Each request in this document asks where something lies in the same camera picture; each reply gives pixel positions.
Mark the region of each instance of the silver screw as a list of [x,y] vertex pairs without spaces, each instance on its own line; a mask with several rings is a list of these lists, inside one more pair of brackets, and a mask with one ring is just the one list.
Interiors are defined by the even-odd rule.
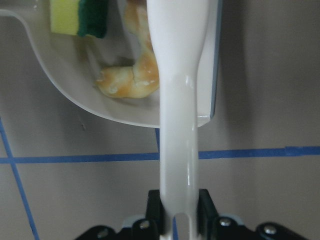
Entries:
[[147,229],[148,227],[150,227],[150,222],[148,220],[143,220],[142,222],[140,222],[139,227],[140,229]]
[[277,233],[277,229],[272,225],[264,226],[263,230],[266,234],[270,234],[270,235],[274,235]]
[[109,230],[108,228],[105,228],[103,230],[101,230],[96,236],[98,239],[102,239],[102,238],[105,238],[106,236],[108,236],[109,234]]
[[231,225],[231,220],[230,218],[224,217],[220,219],[219,223],[221,226],[229,227]]

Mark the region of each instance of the sponge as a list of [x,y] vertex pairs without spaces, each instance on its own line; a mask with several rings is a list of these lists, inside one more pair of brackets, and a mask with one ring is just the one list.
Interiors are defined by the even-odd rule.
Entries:
[[50,0],[53,33],[103,38],[107,14],[108,0]]

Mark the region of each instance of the croissant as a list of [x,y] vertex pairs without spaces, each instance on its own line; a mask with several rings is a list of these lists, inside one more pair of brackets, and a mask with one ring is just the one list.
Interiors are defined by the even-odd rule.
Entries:
[[159,72],[150,38],[146,0],[127,0],[124,22],[127,29],[138,38],[140,56],[133,66],[103,68],[95,83],[103,94],[112,98],[144,98],[159,88]]

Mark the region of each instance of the white handle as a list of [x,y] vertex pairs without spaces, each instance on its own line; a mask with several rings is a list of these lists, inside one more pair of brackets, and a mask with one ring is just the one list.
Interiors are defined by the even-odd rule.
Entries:
[[166,221],[162,239],[173,238],[172,220],[189,218],[198,237],[197,71],[209,0],[148,0],[150,35],[160,77],[160,197]]

